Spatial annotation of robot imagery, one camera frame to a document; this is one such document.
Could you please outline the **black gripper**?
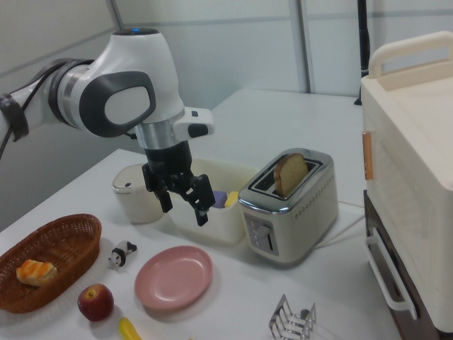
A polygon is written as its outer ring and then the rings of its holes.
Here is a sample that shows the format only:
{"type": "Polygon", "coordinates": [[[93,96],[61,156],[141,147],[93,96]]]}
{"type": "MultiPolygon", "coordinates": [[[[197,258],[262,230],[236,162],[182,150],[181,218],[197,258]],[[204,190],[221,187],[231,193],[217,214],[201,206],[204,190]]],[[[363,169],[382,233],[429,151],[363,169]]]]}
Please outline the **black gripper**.
{"type": "Polygon", "coordinates": [[[206,174],[194,176],[192,154],[187,141],[165,149],[145,149],[147,164],[142,167],[145,186],[155,192],[161,209],[168,213],[173,203],[168,191],[181,194],[194,210],[198,226],[208,221],[207,212],[215,204],[210,180],[206,174]]]}

